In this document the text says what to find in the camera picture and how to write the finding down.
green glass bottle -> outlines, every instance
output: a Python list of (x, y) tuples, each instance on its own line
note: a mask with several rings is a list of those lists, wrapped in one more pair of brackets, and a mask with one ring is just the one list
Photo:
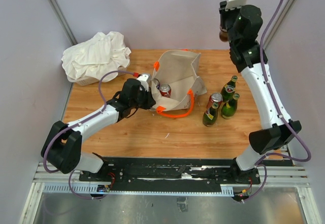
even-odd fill
[(235, 93), (233, 95), (233, 98), (230, 101), (227, 101), (222, 109), (221, 109), (221, 116), (224, 119), (230, 119), (234, 116), (234, 114), (237, 111), (237, 103), (238, 103), (238, 99), (239, 99), (239, 94)]
[(236, 75), (234, 75), (231, 78), (231, 80), (228, 83), (226, 83), (224, 85), (224, 87), (222, 88), (221, 94), (222, 94), (223, 102), (227, 102), (233, 97), (235, 90), (236, 90), (237, 79), (238, 79), (238, 77)]
[(204, 112), (202, 119), (204, 126), (212, 126), (215, 124), (218, 118), (218, 106), (217, 103), (213, 103), (212, 106)]

orange handle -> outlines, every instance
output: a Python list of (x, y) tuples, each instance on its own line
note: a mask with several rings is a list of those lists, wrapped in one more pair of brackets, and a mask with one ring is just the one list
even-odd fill
[(189, 94), (191, 96), (191, 107), (189, 108), (189, 110), (185, 113), (185, 114), (181, 114), (181, 115), (168, 115), (164, 112), (164, 110), (166, 109), (165, 107), (162, 107), (162, 106), (158, 106), (157, 109), (156, 109), (156, 112), (161, 115), (161, 116), (166, 116), (166, 117), (169, 117), (169, 118), (181, 118), (181, 117), (185, 117), (185, 116), (188, 116), (193, 108), (194, 108), (194, 94), (193, 94), (193, 91), (190, 89), (187, 94)]

metal base plate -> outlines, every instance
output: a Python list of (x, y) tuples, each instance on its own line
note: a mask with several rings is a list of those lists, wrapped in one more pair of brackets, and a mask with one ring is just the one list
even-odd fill
[[(247, 179), (236, 182), (230, 172), (232, 160), (168, 159), (168, 158), (105, 158), (106, 171), (116, 176), (118, 191), (220, 192), (221, 184), (260, 184), (258, 170)], [(80, 181), (110, 182), (109, 175), (82, 172)]]

red wire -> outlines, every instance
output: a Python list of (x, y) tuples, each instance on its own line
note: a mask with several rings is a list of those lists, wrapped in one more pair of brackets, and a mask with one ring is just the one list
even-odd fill
[(110, 172), (110, 173), (108, 173), (108, 175), (110, 175), (112, 177), (112, 182), (111, 182), (111, 189), (112, 189), (113, 184), (115, 183), (115, 174)]

basket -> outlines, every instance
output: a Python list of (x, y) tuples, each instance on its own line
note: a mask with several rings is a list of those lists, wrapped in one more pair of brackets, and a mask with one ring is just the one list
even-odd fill
[[(119, 66), (118, 67), (118, 70), (119, 71), (126, 71), (127, 68), (123, 67), (123, 66)], [(121, 75), (124, 75), (125, 73), (118, 73), (117, 76), (121, 76)], [(72, 83), (77, 83), (79, 84), (80, 86), (85, 86), (85, 85), (89, 85), (89, 84), (92, 84), (92, 83), (96, 83), (98, 82), (99, 80), (96, 79), (96, 78), (79, 78), (79, 79), (72, 79), (72, 78), (68, 78), (68, 81), (69, 82), (72, 82)]]

